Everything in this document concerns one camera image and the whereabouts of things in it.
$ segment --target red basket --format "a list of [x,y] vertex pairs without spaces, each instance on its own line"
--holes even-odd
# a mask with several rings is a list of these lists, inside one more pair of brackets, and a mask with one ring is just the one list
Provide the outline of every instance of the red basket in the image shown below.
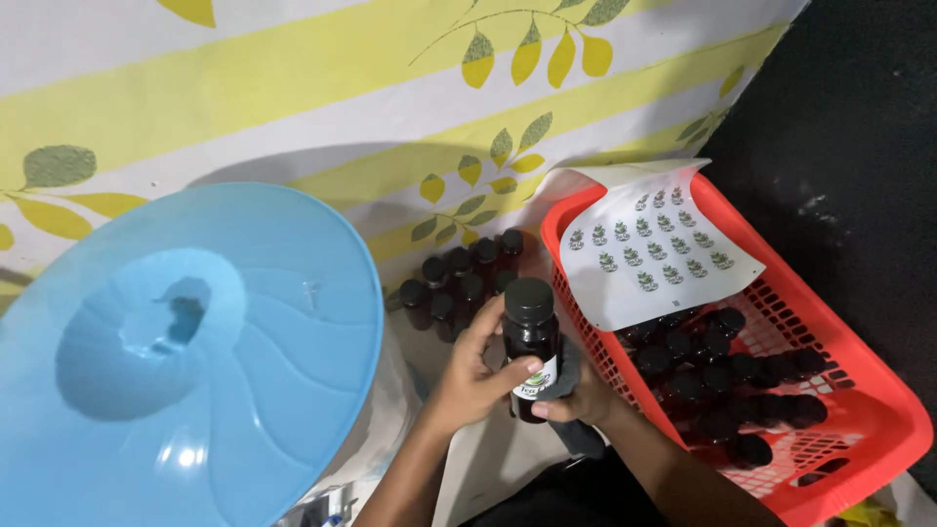
[[[599,331],[570,294],[559,262],[559,240],[570,222],[605,194],[583,190],[557,203],[541,227],[553,256],[553,286],[603,378],[680,445],[674,426],[642,381],[614,334]],[[754,471],[724,474],[792,527],[831,518],[886,485],[930,448],[933,427],[914,393],[778,256],[722,194],[697,174],[690,184],[700,211],[739,247],[766,265],[742,293],[716,303],[748,320],[733,351],[776,354],[810,345],[827,370],[782,393],[820,397],[829,409],[822,425],[767,434],[774,461]]]

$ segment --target blue plastic lid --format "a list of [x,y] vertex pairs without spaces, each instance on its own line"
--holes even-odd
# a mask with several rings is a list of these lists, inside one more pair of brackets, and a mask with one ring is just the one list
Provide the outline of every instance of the blue plastic lid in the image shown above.
[[0,321],[0,525],[269,527],[349,433],[382,324],[361,237],[300,192],[124,214]]

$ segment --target sticker sheet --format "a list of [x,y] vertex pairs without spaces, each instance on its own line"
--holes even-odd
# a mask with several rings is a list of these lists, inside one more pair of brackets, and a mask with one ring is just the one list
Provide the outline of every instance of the sticker sheet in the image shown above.
[[572,169],[609,188],[570,223],[559,252],[579,308],[599,329],[720,300],[765,269],[696,208],[690,182],[701,164],[653,174],[637,165]]

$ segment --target painted wall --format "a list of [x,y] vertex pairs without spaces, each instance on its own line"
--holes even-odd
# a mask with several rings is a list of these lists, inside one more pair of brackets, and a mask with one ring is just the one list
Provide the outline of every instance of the painted wall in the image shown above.
[[559,163],[695,153],[807,0],[0,4],[0,284],[183,188],[339,210],[388,294]]

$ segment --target finger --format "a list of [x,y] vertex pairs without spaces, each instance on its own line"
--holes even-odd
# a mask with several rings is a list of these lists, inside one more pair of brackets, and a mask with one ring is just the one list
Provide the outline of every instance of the finger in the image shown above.
[[488,342],[488,337],[491,337],[501,326],[503,313],[504,298],[502,296],[495,296],[488,300],[479,309],[468,329],[459,335],[454,350],[468,350],[470,353],[481,354],[484,351],[484,345]]
[[550,401],[538,400],[530,407],[530,412],[538,417],[560,423],[578,419],[585,413],[579,399],[576,398]]
[[514,359],[484,381],[485,390],[492,399],[511,392],[530,378],[531,375],[543,369],[543,361],[534,355]]

